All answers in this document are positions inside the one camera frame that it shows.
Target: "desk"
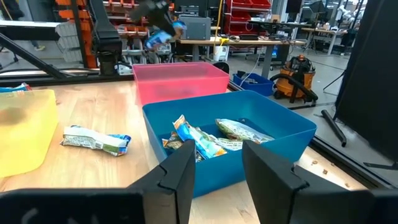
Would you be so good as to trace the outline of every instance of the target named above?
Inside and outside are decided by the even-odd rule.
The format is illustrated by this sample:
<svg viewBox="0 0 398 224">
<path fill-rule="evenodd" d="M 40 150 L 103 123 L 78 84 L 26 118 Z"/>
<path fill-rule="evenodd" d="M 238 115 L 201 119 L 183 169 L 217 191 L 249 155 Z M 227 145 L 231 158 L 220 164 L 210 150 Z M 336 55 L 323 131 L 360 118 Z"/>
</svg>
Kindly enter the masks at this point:
<svg viewBox="0 0 398 224">
<path fill-rule="evenodd" d="M 211 46 L 214 43 L 216 45 L 220 45 L 221 38 L 220 37 L 211 37 L 210 40 L 178 40 L 181 44 L 192 44 L 193 45 L 193 61 L 199 61 L 199 46 Z M 304 45 L 305 43 L 302 41 L 290 41 L 292 45 Z M 230 40 L 225 43 L 226 45 L 256 45 L 256 46 L 267 46 L 267 50 L 264 56 L 264 64 L 262 66 L 261 75 L 265 78 L 268 78 L 269 67 L 271 66 L 272 60 L 272 51 L 274 50 L 275 45 L 289 44 L 288 42 L 283 42 L 280 40 L 240 40 L 239 42 L 235 42 Z"/>
<path fill-rule="evenodd" d="M 307 31 L 308 32 L 308 38 L 307 41 L 305 43 L 305 48 L 307 48 L 312 40 L 312 35 L 314 29 L 313 28 L 302 28 L 302 30 Z M 323 29 L 315 29 L 315 32 L 320 32 L 320 33 L 324 33 L 324 34 L 330 34 L 331 35 L 331 42 L 330 42 L 330 46 L 328 49 L 328 55 L 331 55 L 331 51 L 333 50 L 333 46 L 335 45 L 335 41 L 336 41 L 336 36 L 337 35 L 342 35 L 342 34 L 347 34 L 347 31 L 332 31 L 332 30 L 323 30 Z"/>
<path fill-rule="evenodd" d="M 27 188 L 127 187 L 159 162 L 149 144 L 134 82 L 49 86 L 57 97 L 59 124 L 44 163 L 36 170 L 0 178 L 0 192 Z M 129 134 L 129 151 L 121 157 L 91 149 L 61 146 L 63 127 L 79 124 L 102 133 Z M 307 148 L 298 165 L 351 190 L 364 187 Z M 193 200 L 191 224 L 259 223 L 245 182 Z"/>
</svg>

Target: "pink plastic bin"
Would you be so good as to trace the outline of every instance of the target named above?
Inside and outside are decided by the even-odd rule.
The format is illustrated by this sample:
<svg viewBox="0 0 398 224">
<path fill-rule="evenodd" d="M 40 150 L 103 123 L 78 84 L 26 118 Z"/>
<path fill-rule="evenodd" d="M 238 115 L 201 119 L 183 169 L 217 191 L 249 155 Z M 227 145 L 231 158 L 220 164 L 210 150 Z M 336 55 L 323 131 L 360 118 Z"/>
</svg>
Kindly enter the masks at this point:
<svg viewBox="0 0 398 224">
<path fill-rule="evenodd" d="M 141 105 L 225 93 L 229 75 L 206 62 L 133 65 Z"/>
</svg>

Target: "concrete floor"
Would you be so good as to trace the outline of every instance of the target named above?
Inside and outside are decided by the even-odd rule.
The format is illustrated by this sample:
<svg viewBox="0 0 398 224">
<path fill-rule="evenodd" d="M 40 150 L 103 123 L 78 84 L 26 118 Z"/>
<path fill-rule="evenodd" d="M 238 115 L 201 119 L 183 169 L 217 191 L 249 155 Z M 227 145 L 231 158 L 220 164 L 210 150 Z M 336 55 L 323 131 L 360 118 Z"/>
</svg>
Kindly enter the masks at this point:
<svg viewBox="0 0 398 224">
<path fill-rule="evenodd" d="M 78 63 L 66 63 L 62 59 L 61 52 L 55 42 L 40 42 L 40 44 L 47 47 L 42 52 L 35 52 L 33 46 L 29 42 L 18 43 L 20 43 L 29 52 L 32 52 L 36 57 L 41 58 L 45 62 L 51 63 L 58 68 L 81 67 L 81 65 Z M 299 48 L 294 49 L 292 55 L 294 56 L 298 54 L 302 54 L 302 50 Z M 314 51 L 306 51 L 304 54 L 312 61 L 313 65 L 316 67 L 316 75 L 313 79 L 312 90 L 318 95 L 319 100 L 317 101 L 316 107 L 299 109 L 295 110 L 295 112 L 316 123 L 318 126 L 317 136 L 319 136 L 332 146 L 335 146 L 339 151 L 341 151 L 341 153 L 346 154 L 347 156 L 357 160 L 358 162 L 372 162 L 383 165 L 392 164 L 392 161 L 389 161 L 383 155 L 373 150 L 366 142 L 366 140 L 361 138 L 361 136 L 356 134 L 354 131 L 350 130 L 349 127 L 346 127 L 343 124 L 338 124 L 348 138 L 347 146 L 345 148 L 342 148 L 339 140 L 334 135 L 333 131 L 329 128 L 326 121 L 323 118 L 319 117 L 319 115 L 321 114 L 321 110 L 328 110 L 331 115 L 334 115 L 334 102 L 336 100 L 336 95 L 338 94 L 338 91 L 340 89 L 341 79 L 328 87 L 328 89 L 326 89 L 327 93 L 323 92 L 323 88 L 335 78 L 341 75 L 341 73 L 346 68 L 349 56 L 327 56 L 324 53 L 316 54 Z M 3 66 L 11 61 L 12 53 L 0 53 L 0 62 L 3 64 Z M 233 54 L 228 58 L 228 64 L 230 66 L 230 75 L 232 75 L 238 70 L 250 72 L 254 68 L 255 60 L 245 60 L 245 54 Z M 35 67 L 25 60 L 20 60 L 19 62 L 8 66 L 3 71 L 17 68 Z M 260 63 L 260 66 L 256 66 L 253 72 L 261 74 L 261 70 L 262 63 Z M 270 73 L 272 75 L 275 75 L 279 73 L 279 69 L 275 68 L 274 71 L 271 71 Z M 271 96 L 270 99 L 288 108 L 305 105 L 302 100 L 297 100 L 294 104 L 291 104 L 289 103 L 288 99 L 275 100 L 273 96 Z M 383 176 L 390 182 L 393 182 L 398 187 L 398 171 L 373 168 L 369 168 L 369 170 Z"/>
</svg>

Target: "shop vacuum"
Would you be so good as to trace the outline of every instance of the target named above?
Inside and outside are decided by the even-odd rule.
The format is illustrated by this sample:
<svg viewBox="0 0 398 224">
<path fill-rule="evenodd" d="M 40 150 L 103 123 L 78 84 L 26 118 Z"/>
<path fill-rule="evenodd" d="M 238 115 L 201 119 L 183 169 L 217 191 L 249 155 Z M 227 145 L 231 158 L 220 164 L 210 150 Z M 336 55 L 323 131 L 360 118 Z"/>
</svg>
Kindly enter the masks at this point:
<svg viewBox="0 0 398 224">
<path fill-rule="evenodd" d="M 275 99 L 289 97 L 290 102 L 294 103 L 295 99 L 301 98 L 304 102 L 313 101 L 315 103 L 318 96 L 311 90 L 314 75 L 315 67 L 308 58 L 304 55 L 292 57 L 280 69 L 279 74 L 270 78 L 272 82 L 276 80 Z"/>
</svg>

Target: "blue plastic bin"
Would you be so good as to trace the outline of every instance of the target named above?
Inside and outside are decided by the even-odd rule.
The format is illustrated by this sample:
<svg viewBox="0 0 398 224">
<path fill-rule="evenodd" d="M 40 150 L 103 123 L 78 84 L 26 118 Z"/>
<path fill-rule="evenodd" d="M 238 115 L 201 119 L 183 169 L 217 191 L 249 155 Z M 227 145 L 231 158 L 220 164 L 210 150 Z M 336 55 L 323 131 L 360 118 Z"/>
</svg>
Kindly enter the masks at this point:
<svg viewBox="0 0 398 224">
<path fill-rule="evenodd" d="M 245 124 L 275 138 L 263 146 L 290 161 L 300 159 L 317 126 L 254 91 L 234 91 L 218 95 L 151 103 L 143 107 L 149 141 L 159 160 L 168 155 L 162 138 L 174 131 L 173 122 L 181 114 L 194 127 L 216 137 L 223 136 L 215 119 L 244 119 Z M 245 179 L 241 151 L 197 162 L 194 197 L 227 187 Z"/>
<path fill-rule="evenodd" d="M 245 90 L 252 90 L 255 92 L 260 93 L 263 96 L 271 96 L 274 92 L 272 91 L 272 86 L 274 86 L 274 82 L 256 74 L 256 73 L 251 73 L 249 78 L 254 79 L 257 81 L 257 84 L 250 84 L 247 82 L 243 82 L 243 79 L 239 77 L 237 74 L 233 75 L 233 82 L 237 85 L 241 85 L 241 87 Z"/>
</svg>

